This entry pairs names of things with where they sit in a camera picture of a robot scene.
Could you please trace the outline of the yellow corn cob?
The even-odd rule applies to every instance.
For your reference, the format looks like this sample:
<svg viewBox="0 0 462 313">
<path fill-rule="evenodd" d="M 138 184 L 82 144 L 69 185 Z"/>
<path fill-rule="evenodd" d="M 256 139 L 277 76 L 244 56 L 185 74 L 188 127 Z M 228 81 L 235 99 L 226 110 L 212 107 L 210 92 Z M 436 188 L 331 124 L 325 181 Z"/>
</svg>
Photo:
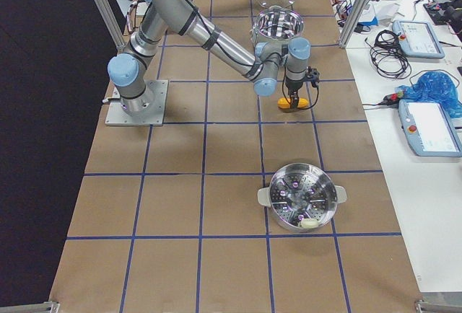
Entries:
<svg viewBox="0 0 462 313">
<path fill-rule="evenodd" d="M 304 109 L 308 109 L 308 106 L 309 106 L 309 103 L 308 103 L 308 100 L 305 99 L 305 98 L 300 98 L 299 100 L 299 108 L 298 109 L 289 109 L 289 105 L 287 103 L 287 98 L 284 98 L 284 97 L 281 97 L 278 99 L 277 101 L 277 106 L 280 110 L 284 110 L 284 111 L 293 111 L 293 110 L 304 110 Z"/>
</svg>

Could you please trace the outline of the pale green cooking pot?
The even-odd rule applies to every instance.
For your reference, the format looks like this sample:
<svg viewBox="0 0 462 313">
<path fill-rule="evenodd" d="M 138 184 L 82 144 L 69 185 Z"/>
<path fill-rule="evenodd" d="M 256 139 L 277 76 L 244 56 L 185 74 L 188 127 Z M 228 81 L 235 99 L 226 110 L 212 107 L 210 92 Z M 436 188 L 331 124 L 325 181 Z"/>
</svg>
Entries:
<svg viewBox="0 0 462 313">
<path fill-rule="evenodd" d="M 262 10 L 253 20 L 250 40 L 254 48 L 260 43 L 288 43 L 301 36 L 304 26 L 304 21 L 297 12 L 271 6 Z"/>
</svg>

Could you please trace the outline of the steel steamer basket pot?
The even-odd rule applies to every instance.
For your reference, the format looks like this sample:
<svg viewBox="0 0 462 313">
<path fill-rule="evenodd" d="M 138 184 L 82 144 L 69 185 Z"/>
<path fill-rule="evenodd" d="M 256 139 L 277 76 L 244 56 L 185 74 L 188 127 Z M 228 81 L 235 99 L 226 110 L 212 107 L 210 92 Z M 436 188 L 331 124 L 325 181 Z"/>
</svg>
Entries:
<svg viewBox="0 0 462 313">
<path fill-rule="evenodd" d="M 320 168 L 292 163 L 274 173 L 269 186 L 258 190 L 257 200 L 278 225 L 305 233 L 330 222 L 338 205 L 347 201 L 347 192 Z"/>
</svg>

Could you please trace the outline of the white box on desk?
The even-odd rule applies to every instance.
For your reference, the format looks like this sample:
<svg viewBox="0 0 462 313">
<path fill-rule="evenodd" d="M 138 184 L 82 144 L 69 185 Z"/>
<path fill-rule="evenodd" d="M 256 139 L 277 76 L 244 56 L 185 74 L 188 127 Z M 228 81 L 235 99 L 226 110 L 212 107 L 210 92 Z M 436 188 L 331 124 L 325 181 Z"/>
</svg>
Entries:
<svg viewBox="0 0 462 313">
<path fill-rule="evenodd" d="M 400 4 L 396 2 L 384 4 L 373 4 L 370 2 L 362 10 L 358 23 L 370 27 L 390 22 L 396 15 L 399 7 Z"/>
</svg>

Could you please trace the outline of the upper teach pendant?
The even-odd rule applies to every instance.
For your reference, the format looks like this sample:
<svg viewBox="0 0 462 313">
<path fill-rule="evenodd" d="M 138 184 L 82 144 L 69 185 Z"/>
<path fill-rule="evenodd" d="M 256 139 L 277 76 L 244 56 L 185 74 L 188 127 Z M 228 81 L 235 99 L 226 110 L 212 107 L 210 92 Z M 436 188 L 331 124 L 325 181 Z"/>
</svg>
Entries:
<svg viewBox="0 0 462 313">
<path fill-rule="evenodd" d="M 410 58 L 441 59 L 443 48 L 429 22 L 393 21 L 392 31 L 398 36 L 401 51 Z"/>
</svg>

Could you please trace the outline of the teach pendant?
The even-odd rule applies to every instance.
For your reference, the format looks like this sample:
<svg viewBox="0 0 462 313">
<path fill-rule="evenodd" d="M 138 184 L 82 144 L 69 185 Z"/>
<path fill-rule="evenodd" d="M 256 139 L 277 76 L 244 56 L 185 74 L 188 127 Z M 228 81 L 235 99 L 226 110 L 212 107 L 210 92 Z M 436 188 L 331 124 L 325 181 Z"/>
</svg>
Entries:
<svg viewBox="0 0 462 313">
<path fill-rule="evenodd" d="M 429 22 L 393 21 L 392 31 L 398 36 L 401 51 L 410 58 L 441 59 L 443 48 Z"/>
<path fill-rule="evenodd" d="M 419 157 L 461 157 L 461 140 L 436 102 L 401 100 L 398 115 L 412 151 Z"/>
</svg>

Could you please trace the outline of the blue plastic bag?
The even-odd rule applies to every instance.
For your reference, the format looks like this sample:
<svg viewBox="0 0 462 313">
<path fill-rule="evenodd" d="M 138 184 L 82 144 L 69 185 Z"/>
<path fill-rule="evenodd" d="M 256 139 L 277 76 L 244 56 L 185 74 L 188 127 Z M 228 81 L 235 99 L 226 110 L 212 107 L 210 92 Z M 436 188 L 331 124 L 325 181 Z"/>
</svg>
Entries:
<svg viewBox="0 0 462 313">
<path fill-rule="evenodd" d="M 436 102 L 451 118 L 461 118 L 461 101 L 450 75 L 443 71 L 426 71 L 415 83 L 395 88 L 401 97 L 414 102 Z"/>
</svg>

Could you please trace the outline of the lower teach pendant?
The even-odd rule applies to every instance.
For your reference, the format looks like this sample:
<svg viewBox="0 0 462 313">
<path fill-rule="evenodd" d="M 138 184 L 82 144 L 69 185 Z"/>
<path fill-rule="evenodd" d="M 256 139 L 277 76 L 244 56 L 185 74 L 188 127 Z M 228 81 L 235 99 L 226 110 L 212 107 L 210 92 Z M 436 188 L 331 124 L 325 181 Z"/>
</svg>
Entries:
<svg viewBox="0 0 462 313">
<path fill-rule="evenodd" d="M 461 140 L 436 102 L 401 100 L 398 115 L 412 151 L 419 157 L 461 157 Z"/>
</svg>

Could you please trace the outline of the aluminium frame post right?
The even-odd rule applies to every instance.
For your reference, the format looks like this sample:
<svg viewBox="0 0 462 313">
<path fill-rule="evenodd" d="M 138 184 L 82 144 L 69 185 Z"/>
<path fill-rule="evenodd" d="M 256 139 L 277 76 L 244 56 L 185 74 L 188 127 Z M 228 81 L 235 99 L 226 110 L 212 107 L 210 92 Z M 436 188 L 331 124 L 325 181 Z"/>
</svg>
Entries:
<svg viewBox="0 0 462 313">
<path fill-rule="evenodd" d="M 352 36 L 354 29 L 356 28 L 359 18 L 362 14 L 363 9 L 367 5 L 369 0 L 354 0 L 351 13 L 348 15 L 344 27 L 339 37 L 339 47 L 345 48 Z"/>
</svg>

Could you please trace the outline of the aluminium frame post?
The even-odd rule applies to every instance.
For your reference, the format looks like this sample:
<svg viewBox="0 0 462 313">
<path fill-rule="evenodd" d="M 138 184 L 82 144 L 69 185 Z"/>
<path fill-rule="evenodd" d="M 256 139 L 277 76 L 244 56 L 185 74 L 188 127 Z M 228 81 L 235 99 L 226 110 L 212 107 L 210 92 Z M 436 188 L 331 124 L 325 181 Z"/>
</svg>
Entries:
<svg viewBox="0 0 462 313">
<path fill-rule="evenodd" d="M 344 27 L 339 37 L 339 47 L 345 48 L 352 36 L 354 29 L 356 28 L 359 18 L 362 14 L 363 9 L 367 5 L 369 0 L 354 0 L 351 13 L 348 15 Z"/>
<path fill-rule="evenodd" d="M 116 46 L 117 51 L 120 53 L 123 50 L 125 41 L 121 29 L 116 21 L 116 16 L 113 13 L 113 10 L 110 7 L 108 0 L 94 0 L 100 15 L 110 33 L 110 36 L 113 39 L 113 42 Z"/>
</svg>

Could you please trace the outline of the aluminium frame post left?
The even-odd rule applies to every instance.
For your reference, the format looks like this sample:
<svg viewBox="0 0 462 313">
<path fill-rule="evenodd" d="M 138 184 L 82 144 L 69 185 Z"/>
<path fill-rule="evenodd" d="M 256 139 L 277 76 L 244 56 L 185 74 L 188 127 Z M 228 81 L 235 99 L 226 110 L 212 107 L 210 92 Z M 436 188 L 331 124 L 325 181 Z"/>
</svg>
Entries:
<svg viewBox="0 0 462 313">
<path fill-rule="evenodd" d="M 94 0 L 100 15 L 110 33 L 110 36 L 113 39 L 113 42 L 116 46 L 117 51 L 120 53 L 123 50 L 125 41 L 121 29 L 116 21 L 116 16 L 113 13 L 113 10 L 110 7 L 108 0 Z"/>
</svg>

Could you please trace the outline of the metal corner bracket right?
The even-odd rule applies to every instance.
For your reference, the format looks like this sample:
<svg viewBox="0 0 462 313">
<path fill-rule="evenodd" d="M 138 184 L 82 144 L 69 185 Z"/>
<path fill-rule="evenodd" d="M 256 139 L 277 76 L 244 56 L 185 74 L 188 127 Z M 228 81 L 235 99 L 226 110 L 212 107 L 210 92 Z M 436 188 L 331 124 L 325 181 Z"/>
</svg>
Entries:
<svg viewBox="0 0 462 313">
<path fill-rule="evenodd" d="M 435 313 L 461 313 L 461 306 L 434 304 L 427 301 L 417 300 L 414 303 L 416 312 L 435 312 Z"/>
</svg>

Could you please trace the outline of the metal corner bracket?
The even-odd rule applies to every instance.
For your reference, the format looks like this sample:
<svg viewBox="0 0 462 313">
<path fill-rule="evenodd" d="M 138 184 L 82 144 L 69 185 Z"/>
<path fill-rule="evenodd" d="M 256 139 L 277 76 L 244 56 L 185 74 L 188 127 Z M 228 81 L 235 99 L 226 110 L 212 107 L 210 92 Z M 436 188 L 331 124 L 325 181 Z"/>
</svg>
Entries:
<svg viewBox="0 0 462 313">
<path fill-rule="evenodd" d="M 25 304 L 1 307 L 1 313 L 58 313 L 60 304 L 56 301 L 46 301 L 40 304 Z"/>
<path fill-rule="evenodd" d="M 427 301 L 417 300 L 414 303 L 416 312 L 435 312 L 435 313 L 461 313 L 461 306 L 434 304 Z"/>
</svg>

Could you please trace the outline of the metal corner bracket left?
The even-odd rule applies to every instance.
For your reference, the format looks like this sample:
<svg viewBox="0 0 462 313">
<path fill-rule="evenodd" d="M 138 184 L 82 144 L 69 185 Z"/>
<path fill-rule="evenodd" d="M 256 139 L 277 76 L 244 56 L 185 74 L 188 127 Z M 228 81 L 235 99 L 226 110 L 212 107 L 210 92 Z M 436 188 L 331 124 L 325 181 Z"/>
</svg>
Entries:
<svg viewBox="0 0 462 313">
<path fill-rule="evenodd" d="M 1 313 L 58 313 L 60 304 L 56 301 L 46 301 L 40 304 L 25 304 L 1 307 Z"/>
</svg>

